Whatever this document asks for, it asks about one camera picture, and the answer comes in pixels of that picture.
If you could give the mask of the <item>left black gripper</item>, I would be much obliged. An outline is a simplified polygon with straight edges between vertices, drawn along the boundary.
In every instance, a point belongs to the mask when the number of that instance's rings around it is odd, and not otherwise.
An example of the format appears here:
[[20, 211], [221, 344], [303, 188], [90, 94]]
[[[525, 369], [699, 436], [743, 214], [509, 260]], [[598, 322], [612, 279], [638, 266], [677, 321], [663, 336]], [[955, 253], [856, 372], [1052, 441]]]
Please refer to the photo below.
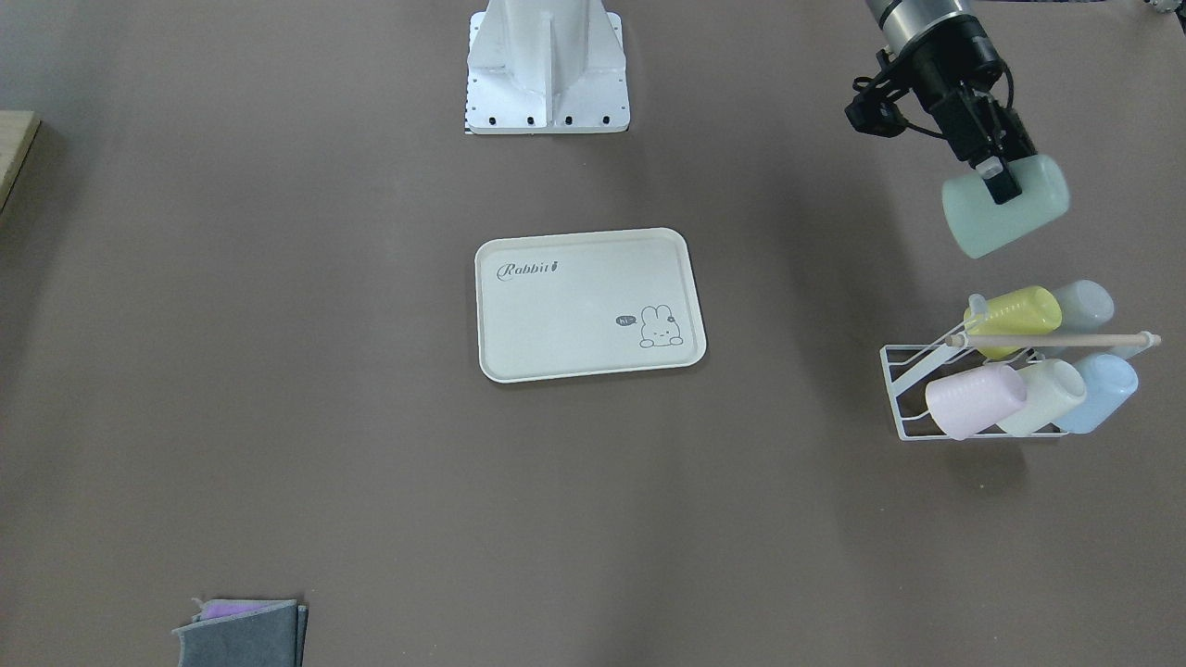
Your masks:
[[890, 49], [938, 126], [916, 131], [948, 141], [984, 182], [996, 207], [1022, 193], [1009, 163], [1038, 155], [1038, 150], [1019, 113], [991, 100], [1005, 62], [978, 18], [890, 17]]

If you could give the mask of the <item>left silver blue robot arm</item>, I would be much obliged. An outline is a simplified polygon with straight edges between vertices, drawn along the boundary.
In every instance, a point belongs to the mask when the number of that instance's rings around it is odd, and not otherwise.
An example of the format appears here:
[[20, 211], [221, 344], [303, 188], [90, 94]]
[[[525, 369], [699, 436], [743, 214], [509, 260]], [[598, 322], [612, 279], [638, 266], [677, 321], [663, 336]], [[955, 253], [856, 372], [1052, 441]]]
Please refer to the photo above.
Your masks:
[[848, 122], [863, 134], [906, 131], [945, 141], [996, 207], [1022, 193], [1012, 166], [1037, 155], [1014, 109], [1014, 77], [967, 1], [869, 1], [886, 45], [878, 72], [852, 81]]

